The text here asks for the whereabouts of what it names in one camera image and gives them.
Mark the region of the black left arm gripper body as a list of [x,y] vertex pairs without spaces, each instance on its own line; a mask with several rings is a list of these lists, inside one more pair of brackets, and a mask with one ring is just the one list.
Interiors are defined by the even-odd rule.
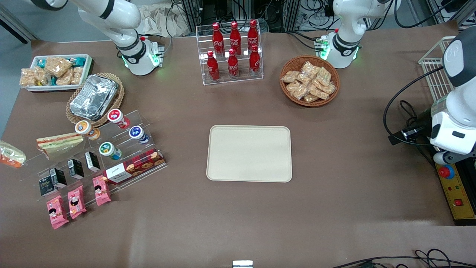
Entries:
[[406,128],[401,130],[404,140],[416,140],[420,137],[429,139],[432,131],[431,110],[425,110],[416,117],[411,117],[406,125]]

